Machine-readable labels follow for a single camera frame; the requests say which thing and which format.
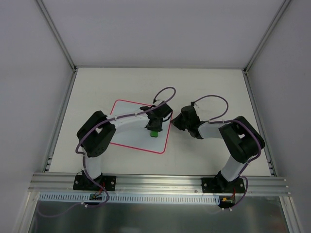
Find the green whiteboard eraser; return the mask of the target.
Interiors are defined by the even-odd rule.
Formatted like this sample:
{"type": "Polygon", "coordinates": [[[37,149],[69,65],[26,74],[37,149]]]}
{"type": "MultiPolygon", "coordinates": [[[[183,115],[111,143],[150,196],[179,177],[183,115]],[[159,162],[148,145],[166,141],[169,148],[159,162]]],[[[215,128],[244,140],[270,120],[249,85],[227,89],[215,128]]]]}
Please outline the green whiteboard eraser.
{"type": "Polygon", "coordinates": [[[157,131],[150,131],[150,136],[151,137],[158,137],[159,132],[157,131]]]}

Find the pink framed whiteboard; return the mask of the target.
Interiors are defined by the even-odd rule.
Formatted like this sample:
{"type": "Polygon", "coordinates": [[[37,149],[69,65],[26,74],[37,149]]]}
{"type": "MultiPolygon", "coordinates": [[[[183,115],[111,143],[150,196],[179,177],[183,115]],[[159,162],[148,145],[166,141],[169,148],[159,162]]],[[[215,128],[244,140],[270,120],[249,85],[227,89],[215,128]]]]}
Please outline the pink framed whiteboard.
{"type": "MultiPolygon", "coordinates": [[[[116,100],[111,110],[112,115],[125,115],[139,110],[142,106],[150,107],[150,104],[134,102],[129,100],[116,100]]],[[[123,146],[135,150],[141,150],[156,154],[163,154],[167,147],[170,130],[171,116],[166,118],[166,122],[162,123],[162,131],[158,133],[158,137],[152,137],[151,132],[143,127],[136,127],[126,130],[122,133],[116,133],[111,144],[123,146]]]]}

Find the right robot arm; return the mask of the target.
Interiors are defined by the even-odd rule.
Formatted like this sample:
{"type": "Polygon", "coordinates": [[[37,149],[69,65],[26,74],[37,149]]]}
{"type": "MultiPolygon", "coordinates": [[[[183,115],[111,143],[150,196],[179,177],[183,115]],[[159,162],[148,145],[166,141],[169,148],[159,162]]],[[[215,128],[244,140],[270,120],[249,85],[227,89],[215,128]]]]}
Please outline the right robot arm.
{"type": "Polygon", "coordinates": [[[177,129],[188,131],[196,139],[220,138],[230,157],[225,166],[210,181],[203,183],[203,192],[232,192],[243,181],[242,173],[256,160],[265,142],[242,116],[227,121],[201,121],[198,116],[186,118],[179,114],[171,121],[177,129]]]}

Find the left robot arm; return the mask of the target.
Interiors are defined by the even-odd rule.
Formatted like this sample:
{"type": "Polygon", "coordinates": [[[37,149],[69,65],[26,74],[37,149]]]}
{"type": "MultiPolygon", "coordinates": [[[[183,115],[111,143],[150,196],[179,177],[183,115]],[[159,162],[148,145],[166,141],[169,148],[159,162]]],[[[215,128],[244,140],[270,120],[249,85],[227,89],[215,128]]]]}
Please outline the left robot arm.
{"type": "Polygon", "coordinates": [[[102,154],[115,134],[138,128],[160,132],[163,120],[163,116],[149,110],[120,116],[94,112],[77,132],[78,145],[75,152],[83,156],[83,172],[86,175],[84,184],[91,190],[100,187],[102,154]]]}

